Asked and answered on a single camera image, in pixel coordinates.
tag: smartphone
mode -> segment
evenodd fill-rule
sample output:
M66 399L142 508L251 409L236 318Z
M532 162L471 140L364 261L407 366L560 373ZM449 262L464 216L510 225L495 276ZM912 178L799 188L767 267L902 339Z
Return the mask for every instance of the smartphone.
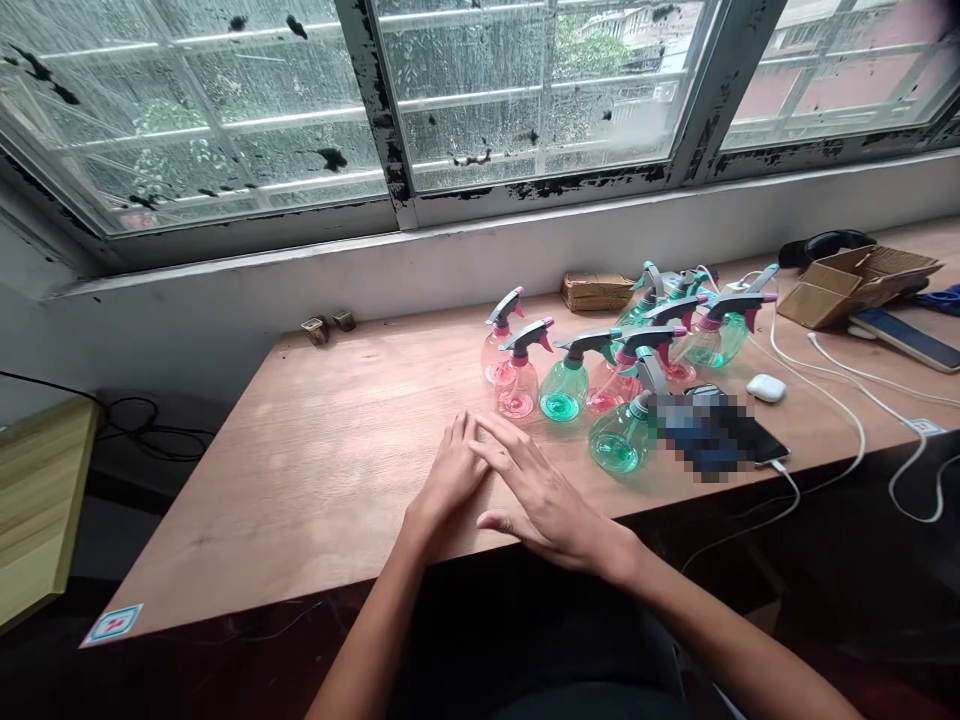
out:
M698 385L688 388L683 394L697 398L716 395L727 397L727 394L716 385ZM745 452L756 467L769 465L774 460L783 460L790 456L790 448L777 440L769 430L757 422L756 418L743 415L741 408L735 404L720 403L716 407L721 409L712 411L711 416L717 421L718 429L737 446L738 450Z
M850 317L854 325L869 330L915 360L943 373L960 370L960 350L927 335L888 312L872 308Z

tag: cardboard box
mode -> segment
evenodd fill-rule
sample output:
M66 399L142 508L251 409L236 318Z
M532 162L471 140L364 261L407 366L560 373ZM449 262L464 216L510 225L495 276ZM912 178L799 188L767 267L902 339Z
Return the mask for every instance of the cardboard box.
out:
M939 260L874 245L814 262L777 312L811 330L880 307L943 267Z
M617 310L630 302L633 285L619 273L567 273L560 297L573 312Z

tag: glass pane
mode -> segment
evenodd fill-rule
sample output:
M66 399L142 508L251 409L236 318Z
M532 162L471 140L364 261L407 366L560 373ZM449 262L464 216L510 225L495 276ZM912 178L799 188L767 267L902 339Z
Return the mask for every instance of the glass pane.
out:
M378 0L418 190L669 156L720 3L548 5Z
M938 0L790 0L722 149L929 122L957 71Z
M333 0L0 12L0 122L108 232L386 194Z

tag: headphones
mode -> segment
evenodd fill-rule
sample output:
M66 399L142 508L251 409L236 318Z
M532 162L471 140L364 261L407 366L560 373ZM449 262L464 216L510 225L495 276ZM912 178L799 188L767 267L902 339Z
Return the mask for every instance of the headphones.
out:
M814 235L809 240L795 240L780 248L777 258L780 267L806 270L815 260L836 255L841 250L853 250L876 245L877 241L859 230L830 230Z

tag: wooden desk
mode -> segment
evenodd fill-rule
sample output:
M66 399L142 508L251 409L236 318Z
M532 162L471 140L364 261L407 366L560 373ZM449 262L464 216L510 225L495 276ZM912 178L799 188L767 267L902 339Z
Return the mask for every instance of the wooden desk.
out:
M960 223L880 235L884 242L941 258L934 289L960 282ZM724 282L765 266L770 258L721 267ZM796 273L781 273L781 292ZM532 321L552 315L554 339L612 323L617 314L574 316L556 295L524 300ZM772 308L761 313L758 338L769 347ZM297 598L375 577L393 545L407 503L427 474L444 424L464 407L491 409L479 354L490 305L362 323L334 342L313 347L303 333L274 346L206 456L130 571L107 610L143 603L132 637L172 626ZM924 329L956 340L960 321L925 310L906 312ZM807 331L779 318L778 342L794 357L825 360ZM923 392L960 397L946 376L887 348L848 336L826 337L841 362L898 379ZM560 359L531 349L540 377ZM793 450L794 471L853 457L857 435L849 418L820 393L747 345L716 374L730 394L744 394L758 372L782 378L787 397L757 407L758 419ZM843 382L823 381L864 421L869 450L915 435ZM921 402L876 386L878 396L907 417L960 428L960 409ZM672 453L660 450L635 487L606 475L586 443L589 424L533 422L529 432L588 500L622 517L738 484L774 477L742 473L728 484L703 484ZM507 544L478 532L475 518L516 500L496 477L482 488L459 537L455 557Z
M66 590L96 429L76 399L0 433L0 629Z

